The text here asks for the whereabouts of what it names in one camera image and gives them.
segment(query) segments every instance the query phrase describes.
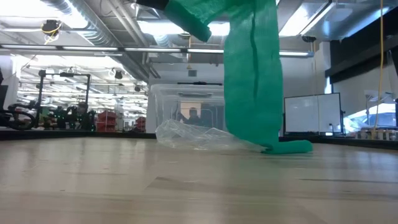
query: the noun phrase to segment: green fabric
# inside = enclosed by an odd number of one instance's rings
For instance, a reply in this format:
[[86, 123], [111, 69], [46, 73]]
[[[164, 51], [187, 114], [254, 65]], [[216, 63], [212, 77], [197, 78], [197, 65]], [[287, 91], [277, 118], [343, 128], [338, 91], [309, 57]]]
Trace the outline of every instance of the green fabric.
[[170, 0], [165, 15], [207, 41], [207, 25], [229, 15], [224, 47], [224, 96], [228, 131], [268, 147], [265, 153], [309, 152], [308, 141], [279, 142], [283, 80], [275, 0]]

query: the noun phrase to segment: ceiling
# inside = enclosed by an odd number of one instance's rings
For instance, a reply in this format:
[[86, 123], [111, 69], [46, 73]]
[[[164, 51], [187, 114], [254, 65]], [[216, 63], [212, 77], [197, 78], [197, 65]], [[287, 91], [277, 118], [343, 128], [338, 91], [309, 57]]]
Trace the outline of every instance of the ceiling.
[[[67, 2], [65, 12], [56, 3]], [[354, 34], [380, 13], [379, 0], [280, 0], [278, 23], [280, 49], [287, 51], [310, 51], [311, 45], [301, 35], [315, 36], [318, 40], [340, 40]], [[384, 0], [387, 13], [398, 5], [398, 0]], [[171, 23], [161, 11], [132, 4], [124, 0], [13, 0], [0, 7], [0, 43], [2, 44], [44, 44], [41, 25], [47, 19], [62, 22], [60, 34], [49, 45], [75, 46], [124, 46], [124, 47], [192, 47], [198, 49], [223, 49], [229, 21], [226, 15], [216, 18], [209, 26], [217, 31], [207, 43], [187, 34], [181, 34], [179, 27]], [[0, 54], [13, 54], [22, 67], [20, 100], [36, 97], [35, 83], [40, 69], [54, 72], [90, 73], [92, 76], [93, 108], [114, 107], [123, 102], [126, 111], [144, 111], [146, 82], [161, 74], [173, 74], [173, 63], [192, 63], [200, 72], [211, 67], [223, 73], [222, 55], [211, 54], [102, 54], [101, 52], [46, 52], [45, 50], [0, 50]], [[123, 79], [115, 80], [114, 72], [123, 71]], [[64, 82], [67, 85], [46, 84], [46, 102], [63, 105], [81, 100], [77, 90], [84, 85], [82, 78], [60, 80], [48, 77], [46, 82]]]

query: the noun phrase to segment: wooden table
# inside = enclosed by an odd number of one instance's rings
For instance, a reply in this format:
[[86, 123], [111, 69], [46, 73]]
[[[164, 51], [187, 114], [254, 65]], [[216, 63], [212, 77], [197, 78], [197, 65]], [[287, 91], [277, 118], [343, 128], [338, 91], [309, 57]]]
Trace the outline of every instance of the wooden table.
[[1, 223], [398, 223], [398, 153], [189, 151], [156, 140], [0, 142]]

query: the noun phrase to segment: table surface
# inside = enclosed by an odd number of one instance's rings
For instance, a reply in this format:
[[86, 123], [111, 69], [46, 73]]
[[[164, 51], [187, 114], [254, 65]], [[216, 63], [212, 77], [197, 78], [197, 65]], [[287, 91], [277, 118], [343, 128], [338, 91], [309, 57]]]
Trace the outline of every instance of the table surface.
[[0, 144], [1, 223], [397, 223], [398, 151], [169, 149], [156, 140]]

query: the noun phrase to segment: black frame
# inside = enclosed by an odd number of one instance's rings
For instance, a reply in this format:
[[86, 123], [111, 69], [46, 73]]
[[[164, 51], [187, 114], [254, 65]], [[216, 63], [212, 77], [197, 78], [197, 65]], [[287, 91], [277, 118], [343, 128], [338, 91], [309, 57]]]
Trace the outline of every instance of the black frame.
[[[341, 129], [341, 134], [344, 134], [344, 117], [343, 117], [344, 111], [341, 110], [341, 96], [340, 96], [340, 93], [333, 93], [333, 90], [332, 90], [332, 93], [328, 93], [328, 94], [314, 94], [314, 95], [284, 97], [284, 109], [286, 110], [286, 99], [289, 99], [289, 98], [298, 98], [298, 97], [306, 97], [306, 96], [322, 96], [322, 95], [332, 95], [332, 94], [338, 94], [339, 105], [340, 105], [340, 129]], [[307, 132], [307, 133], [288, 132], [288, 134], [287, 134], [287, 132], [286, 132], [286, 112], [283, 113], [283, 117], [284, 117], [283, 118], [284, 119], [284, 127], [283, 127], [284, 136], [314, 136], [314, 134], [312, 134], [311, 132]]]
[[74, 73], [66, 73], [66, 72], [62, 72], [62, 73], [46, 73], [45, 70], [40, 70], [39, 71], [39, 77], [40, 77], [40, 84], [39, 84], [39, 97], [37, 99], [37, 104], [36, 104], [36, 108], [37, 108], [37, 113], [36, 113], [36, 124], [35, 127], [39, 127], [39, 118], [40, 118], [40, 114], [42, 112], [42, 95], [43, 95], [43, 87], [44, 87], [44, 78], [47, 75], [59, 75], [60, 77], [74, 77], [74, 76], [86, 76], [87, 77], [87, 89], [86, 89], [86, 100], [85, 103], [88, 106], [88, 92], [90, 91], [90, 82], [91, 82], [91, 75], [90, 74], [74, 74]]

